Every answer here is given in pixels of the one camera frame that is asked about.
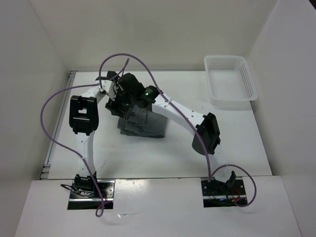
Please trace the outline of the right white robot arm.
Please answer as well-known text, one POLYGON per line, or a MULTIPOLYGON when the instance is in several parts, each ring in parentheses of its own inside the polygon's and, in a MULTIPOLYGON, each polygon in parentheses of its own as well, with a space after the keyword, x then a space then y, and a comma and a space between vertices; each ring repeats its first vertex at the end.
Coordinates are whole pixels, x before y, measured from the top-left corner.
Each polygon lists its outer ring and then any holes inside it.
POLYGON ((135 75, 109 72, 102 79, 106 108, 118 116, 118 128, 129 136, 163 138, 171 120, 193 135, 192 148, 201 155, 214 155, 220 145, 220 130, 214 114, 195 112, 150 85, 144 87, 135 75))

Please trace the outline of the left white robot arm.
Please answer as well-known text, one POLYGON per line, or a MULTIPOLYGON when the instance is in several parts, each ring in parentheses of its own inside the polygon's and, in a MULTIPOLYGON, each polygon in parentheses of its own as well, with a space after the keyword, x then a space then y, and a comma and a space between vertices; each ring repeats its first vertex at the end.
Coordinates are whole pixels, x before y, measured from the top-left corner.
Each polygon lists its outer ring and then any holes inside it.
POLYGON ((113 82, 117 74, 113 71, 107 72, 102 77, 101 89, 99 85, 92 86, 81 95, 73 95, 70 98, 69 125, 75 134, 77 141, 77 152, 82 164, 74 179, 74 192, 87 197, 101 197, 101 191, 96 178, 96 168, 93 159, 93 139, 99 125, 98 103, 108 95, 115 98, 113 82))

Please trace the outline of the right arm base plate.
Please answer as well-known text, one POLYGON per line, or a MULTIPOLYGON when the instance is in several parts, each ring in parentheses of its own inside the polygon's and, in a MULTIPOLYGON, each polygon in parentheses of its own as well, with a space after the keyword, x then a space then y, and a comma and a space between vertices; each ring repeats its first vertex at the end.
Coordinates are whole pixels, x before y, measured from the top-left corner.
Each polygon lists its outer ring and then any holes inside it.
POLYGON ((232 188, 228 190, 219 181, 213 179, 201 179, 201 190, 204 208, 209 207, 232 207, 248 204, 244 183, 242 179, 236 179, 232 188))

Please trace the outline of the grey shorts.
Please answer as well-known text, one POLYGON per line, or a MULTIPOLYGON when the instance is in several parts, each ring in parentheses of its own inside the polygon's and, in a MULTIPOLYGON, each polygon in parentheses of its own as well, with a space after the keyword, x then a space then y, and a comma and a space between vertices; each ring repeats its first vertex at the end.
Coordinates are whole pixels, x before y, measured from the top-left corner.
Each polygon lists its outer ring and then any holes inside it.
POLYGON ((167 117, 135 105, 118 119, 117 128, 121 135, 160 139, 165 137, 167 122, 167 117))

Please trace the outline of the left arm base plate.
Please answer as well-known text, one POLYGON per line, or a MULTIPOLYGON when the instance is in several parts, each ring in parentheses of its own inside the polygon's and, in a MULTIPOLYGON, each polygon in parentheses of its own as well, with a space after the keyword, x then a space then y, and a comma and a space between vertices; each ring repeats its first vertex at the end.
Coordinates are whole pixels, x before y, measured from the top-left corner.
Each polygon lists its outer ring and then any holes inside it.
MULTIPOLYGON (((114 205, 114 180, 97 180, 102 198, 105 202, 104 209, 113 209, 114 205)), ((68 200, 68 210, 96 210, 101 206, 101 198, 96 193, 90 191, 70 191, 68 200)))

